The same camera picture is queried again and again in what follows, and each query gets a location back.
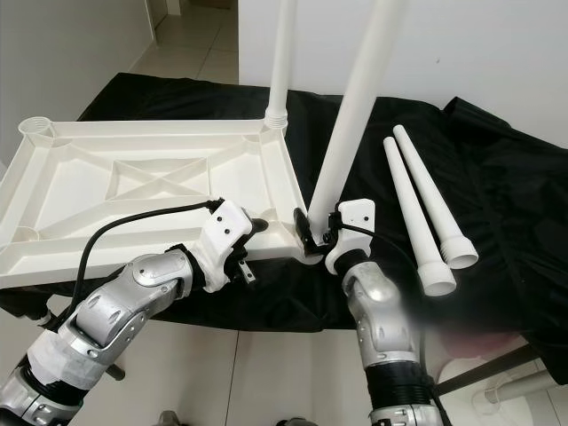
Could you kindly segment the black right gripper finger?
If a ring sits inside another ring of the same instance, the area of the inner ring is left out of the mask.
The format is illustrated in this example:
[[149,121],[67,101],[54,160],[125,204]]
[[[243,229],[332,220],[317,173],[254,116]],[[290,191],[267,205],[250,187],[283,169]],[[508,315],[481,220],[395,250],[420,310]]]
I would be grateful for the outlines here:
[[307,211],[302,208],[296,208],[296,234],[304,249],[304,258],[320,259],[320,245],[313,238]]

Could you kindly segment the white plastic table leg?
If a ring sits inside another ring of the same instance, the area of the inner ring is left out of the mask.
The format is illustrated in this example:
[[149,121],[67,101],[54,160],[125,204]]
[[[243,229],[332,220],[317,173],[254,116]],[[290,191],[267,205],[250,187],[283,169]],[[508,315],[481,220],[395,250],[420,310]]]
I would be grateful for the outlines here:
[[408,232],[411,250],[414,253],[415,268],[421,281],[422,291],[430,297],[451,295],[457,288],[457,280],[451,269],[444,264],[438,244],[433,240],[429,222],[423,214],[413,180],[408,174],[395,138],[383,138],[383,149],[389,163],[390,175],[395,186],[395,194],[398,196],[398,205]]
[[320,240],[340,200],[390,64],[408,0],[375,0],[334,122],[308,207],[310,231]]
[[452,215],[449,204],[439,191],[437,182],[431,178],[422,157],[418,154],[413,140],[409,137],[406,127],[398,124],[393,127],[395,142],[403,157],[410,176],[414,181],[414,186],[421,196],[423,204],[429,215],[430,223],[433,225],[435,235],[438,238],[439,253],[451,269],[465,269],[474,266],[479,260],[479,254],[468,239],[463,234],[462,229],[457,223],[457,219]]
[[280,0],[269,98],[264,111],[264,125],[268,129],[283,130],[288,125],[287,98],[294,69],[296,9],[297,0]]

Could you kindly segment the white plastic table top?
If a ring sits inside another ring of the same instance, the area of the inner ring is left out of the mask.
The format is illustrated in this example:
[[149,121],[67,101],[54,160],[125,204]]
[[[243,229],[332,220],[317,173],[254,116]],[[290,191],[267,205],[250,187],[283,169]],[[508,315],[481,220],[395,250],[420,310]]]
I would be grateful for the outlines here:
[[261,119],[54,122],[25,119],[23,141],[0,185],[0,287],[72,281],[86,242],[115,219],[156,209],[102,236],[90,279],[146,253],[199,239],[207,211],[192,204],[235,203],[266,230],[247,259],[312,264],[296,230],[307,207],[283,130]]

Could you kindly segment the black cloth table cover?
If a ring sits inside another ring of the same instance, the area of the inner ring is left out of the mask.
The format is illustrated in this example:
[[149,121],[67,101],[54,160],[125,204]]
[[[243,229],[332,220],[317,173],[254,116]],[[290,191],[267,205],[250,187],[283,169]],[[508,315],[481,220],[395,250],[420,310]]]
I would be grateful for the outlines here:
[[[121,73],[78,122],[263,119],[269,91],[198,80]],[[308,203],[340,105],[337,96],[291,91],[285,142]],[[494,114],[455,98],[443,108],[380,98],[343,191],[345,200],[376,203],[380,240],[374,256],[408,293],[414,268],[392,248],[409,248],[382,147],[395,125],[406,127],[461,230],[479,254],[455,272],[457,288],[422,307],[439,325],[507,330],[560,341],[568,337],[568,149],[529,137]],[[280,260],[272,283],[228,285],[176,302],[162,320],[256,332],[315,333],[352,327],[338,280],[320,264]],[[4,295],[43,289],[69,295],[72,281],[3,288]]]

